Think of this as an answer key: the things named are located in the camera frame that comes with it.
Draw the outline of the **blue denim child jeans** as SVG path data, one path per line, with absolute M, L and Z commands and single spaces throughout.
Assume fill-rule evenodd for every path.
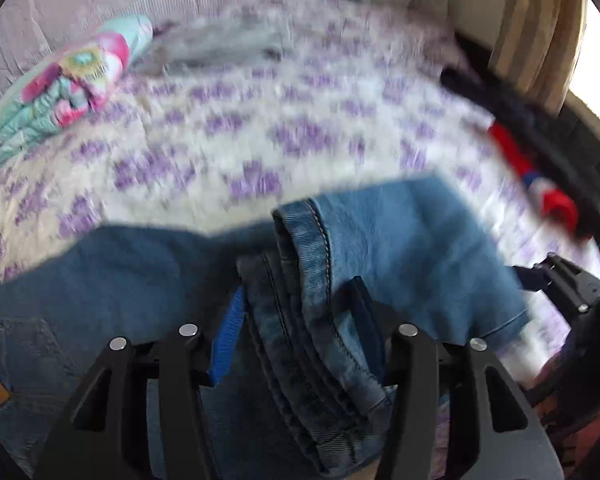
M 112 338 L 204 324 L 242 287 L 233 363 L 201 393 L 222 476 L 352 474 L 384 445 L 394 394 L 358 339 L 343 293 L 351 278 L 452 344 L 501 349 L 528 321 L 514 272 L 436 177 L 298 200 L 214 237 L 102 226 L 0 285 L 0 439 L 32 468 Z

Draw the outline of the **dark navy clothing pile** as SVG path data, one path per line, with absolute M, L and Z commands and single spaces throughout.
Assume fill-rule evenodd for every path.
M 550 116 L 498 78 L 479 79 L 452 67 L 442 70 L 442 86 L 487 110 L 513 133 L 536 168 L 577 205 L 573 235 L 600 244 L 600 139 L 572 110 Z

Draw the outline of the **red garment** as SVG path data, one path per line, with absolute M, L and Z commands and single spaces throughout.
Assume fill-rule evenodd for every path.
M 510 168 L 521 180 L 530 202 L 542 218 L 560 224 L 570 234 L 576 232 L 579 209 L 574 201 L 553 181 L 536 168 L 532 158 L 522 149 L 506 127 L 492 122 L 488 129 Z

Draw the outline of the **striped beige curtain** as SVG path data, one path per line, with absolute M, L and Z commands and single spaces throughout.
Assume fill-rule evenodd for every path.
M 491 72 L 557 115 L 578 62 L 585 11 L 586 0 L 505 0 Z

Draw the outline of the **purple floral bedspread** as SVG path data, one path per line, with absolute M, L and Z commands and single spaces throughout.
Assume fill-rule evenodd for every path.
M 286 22 L 276 61 L 123 76 L 101 110 L 0 168 L 0 283 L 106 222 L 215 232 L 331 188 L 437 171 L 507 261 L 591 245 L 544 221 L 486 133 L 438 84 L 446 32 L 389 9 L 290 0 L 222 18 Z

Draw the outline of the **folded floral turquoise quilt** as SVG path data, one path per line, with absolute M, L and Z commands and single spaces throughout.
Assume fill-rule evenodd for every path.
M 152 36 L 146 15 L 114 18 L 18 79 L 0 99 L 0 168 L 101 110 Z

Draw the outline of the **folded grey garment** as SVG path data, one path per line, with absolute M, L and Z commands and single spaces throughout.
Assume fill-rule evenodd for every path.
M 131 65 L 131 73 L 149 77 L 182 76 L 272 58 L 280 60 L 292 48 L 286 22 L 247 16 L 208 22 L 169 24 L 158 32 Z

